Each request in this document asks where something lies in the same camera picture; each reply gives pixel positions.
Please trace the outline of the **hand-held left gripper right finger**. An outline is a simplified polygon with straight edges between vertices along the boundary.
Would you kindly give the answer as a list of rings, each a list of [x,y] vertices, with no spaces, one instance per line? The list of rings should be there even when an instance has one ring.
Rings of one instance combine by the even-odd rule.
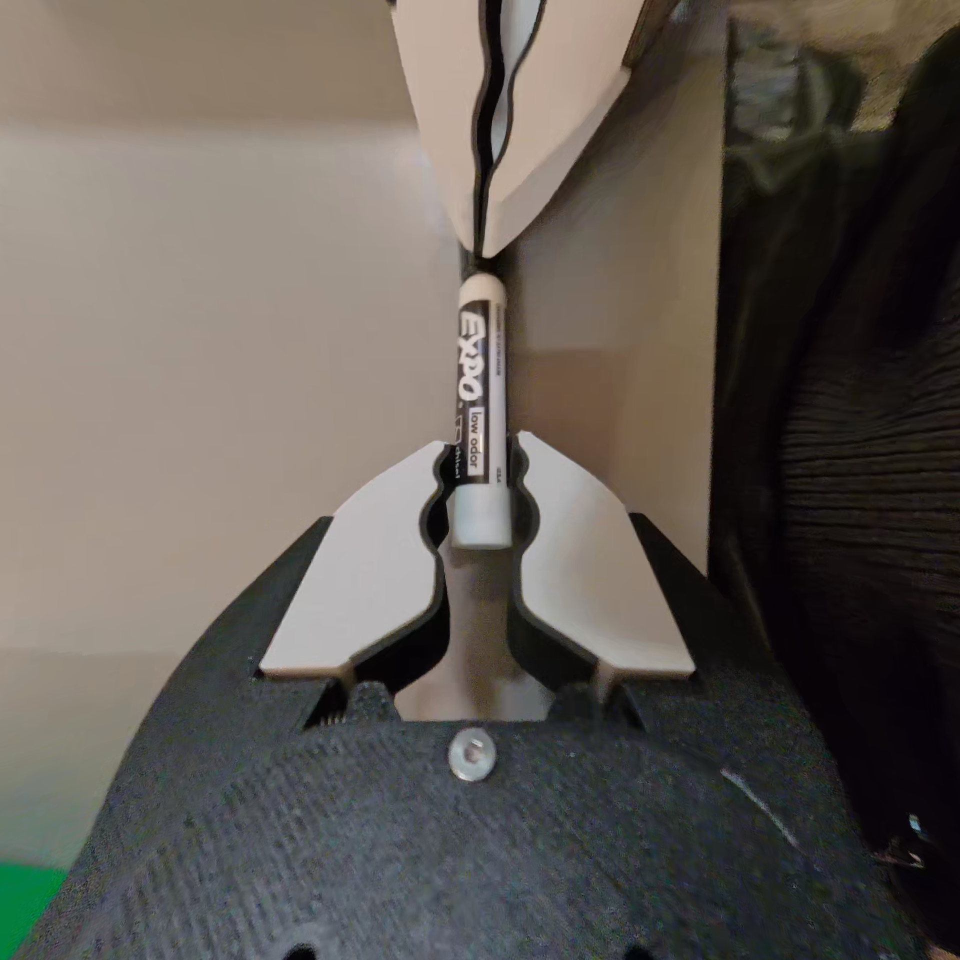
[[[510,654],[553,693],[686,680],[694,659],[629,511],[598,478],[530,431],[513,439],[518,546]]]

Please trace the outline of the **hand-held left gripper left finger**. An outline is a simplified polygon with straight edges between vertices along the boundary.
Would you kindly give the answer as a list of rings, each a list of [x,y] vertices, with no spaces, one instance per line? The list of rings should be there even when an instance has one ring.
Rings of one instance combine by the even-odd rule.
[[[426,443],[335,510],[259,662],[265,677],[353,687],[438,614],[446,583],[427,521],[448,452]]]

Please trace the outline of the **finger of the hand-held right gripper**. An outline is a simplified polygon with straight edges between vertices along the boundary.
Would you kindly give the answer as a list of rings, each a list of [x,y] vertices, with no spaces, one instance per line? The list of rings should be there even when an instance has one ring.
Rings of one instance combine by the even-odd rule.
[[[483,202],[482,257],[541,214],[617,101],[642,1],[540,2],[508,75],[500,150]]]
[[[391,22],[421,145],[454,234],[483,258],[499,3],[396,1]]]

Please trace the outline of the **black dry-erase marker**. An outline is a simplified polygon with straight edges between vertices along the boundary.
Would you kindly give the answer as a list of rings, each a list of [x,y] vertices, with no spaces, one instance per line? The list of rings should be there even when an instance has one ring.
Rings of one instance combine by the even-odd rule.
[[[512,545],[507,424],[507,294],[489,270],[461,284],[450,530],[464,550]]]

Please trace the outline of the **green plastic bin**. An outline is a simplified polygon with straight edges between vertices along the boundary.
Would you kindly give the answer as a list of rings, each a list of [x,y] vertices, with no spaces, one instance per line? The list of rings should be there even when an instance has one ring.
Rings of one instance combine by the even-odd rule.
[[[59,892],[65,870],[1,862],[1,959],[9,959]]]

